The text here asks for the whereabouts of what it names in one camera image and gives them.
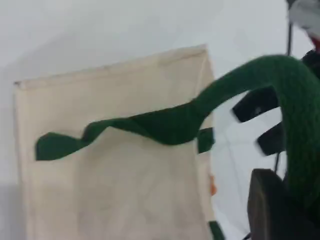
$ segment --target white floor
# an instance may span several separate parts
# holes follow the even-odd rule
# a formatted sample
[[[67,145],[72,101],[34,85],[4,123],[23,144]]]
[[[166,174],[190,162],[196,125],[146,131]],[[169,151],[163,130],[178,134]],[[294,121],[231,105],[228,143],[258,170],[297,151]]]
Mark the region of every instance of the white floor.
[[[287,10],[280,0],[2,0],[0,1],[0,235],[23,240],[14,145],[13,82],[96,67],[207,43],[218,78],[264,54],[286,51]],[[293,54],[312,45],[294,31]],[[281,118],[279,110],[237,123],[215,111],[213,206],[227,239],[249,231],[246,214],[253,168],[270,168],[254,140]],[[281,170],[285,168],[282,161]]]

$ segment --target black plastic part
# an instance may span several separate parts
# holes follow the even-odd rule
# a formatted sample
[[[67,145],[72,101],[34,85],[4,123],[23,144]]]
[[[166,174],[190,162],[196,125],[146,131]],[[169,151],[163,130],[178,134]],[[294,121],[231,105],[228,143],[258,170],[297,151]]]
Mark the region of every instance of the black plastic part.
[[[314,72],[314,66],[320,63],[320,54],[314,50],[310,50],[301,60],[306,66],[312,68],[312,71]]]
[[[266,156],[283,152],[286,148],[282,122],[262,134],[256,142]]]
[[[251,232],[248,233],[242,240],[248,240],[251,239]]]
[[[247,213],[252,240],[319,240],[320,229],[290,198],[270,169],[254,169]]]
[[[277,95],[270,86],[250,91],[232,108],[232,112],[243,123],[277,107]]]

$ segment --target orange tag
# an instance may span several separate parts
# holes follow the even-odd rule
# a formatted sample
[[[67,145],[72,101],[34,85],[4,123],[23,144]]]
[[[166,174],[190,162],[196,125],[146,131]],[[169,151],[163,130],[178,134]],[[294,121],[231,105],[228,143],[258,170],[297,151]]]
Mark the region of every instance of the orange tag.
[[[211,192],[211,196],[217,193],[217,188],[215,186],[215,177],[212,175],[210,175],[210,192]]]

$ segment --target green strap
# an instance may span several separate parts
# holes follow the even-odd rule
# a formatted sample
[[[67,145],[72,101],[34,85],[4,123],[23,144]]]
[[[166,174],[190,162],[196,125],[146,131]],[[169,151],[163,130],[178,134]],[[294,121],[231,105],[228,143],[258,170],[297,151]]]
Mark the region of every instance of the green strap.
[[[182,113],[183,111],[188,110],[183,107],[183,105],[180,107]],[[36,143],[36,160],[57,160],[72,154],[90,145],[108,127],[139,134],[162,144],[176,145],[177,139],[175,138],[175,135],[172,134],[172,129],[170,127],[164,127],[163,131],[158,130],[157,128],[157,125],[159,125],[161,121],[162,124],[166,123],[167,115],[170,115],[172,114],[171,112],[173,112],[171,109],[172,108],[168,110],[165,109],[163,111],[167,114],[162,114],[162,111],[157,111],[128,118],[115,118],[92,122],[85,128],[84,134],[80,139],[64,134],[49,132],[40,137]],[[210,127],[199,130],[197,140],[198,153],[209,151],[215,143],[213,128]]]
[[[225,240],[225,235],[217,221],[210,221],[209,227],[213,236],[213,240]]]

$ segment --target white background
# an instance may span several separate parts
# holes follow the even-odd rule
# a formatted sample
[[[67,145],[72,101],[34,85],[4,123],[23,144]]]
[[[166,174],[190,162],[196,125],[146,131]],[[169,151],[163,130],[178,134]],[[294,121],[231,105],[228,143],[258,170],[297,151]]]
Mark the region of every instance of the white background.
[[[207,43],[218,78],[264,54],[285,53],[287,6],[281,0],[0,0],[0,238],[23,240],[14,140],[13,82]],[[312,48],[294,31],[293,54]],[[214,115],[212,171],[216,216],[230,240],[249,231],[253,168],[269,168],[254,140],[280,120],[279,110],[237,123],[230,109]],[[282,161],[280,172],[283,172]]]

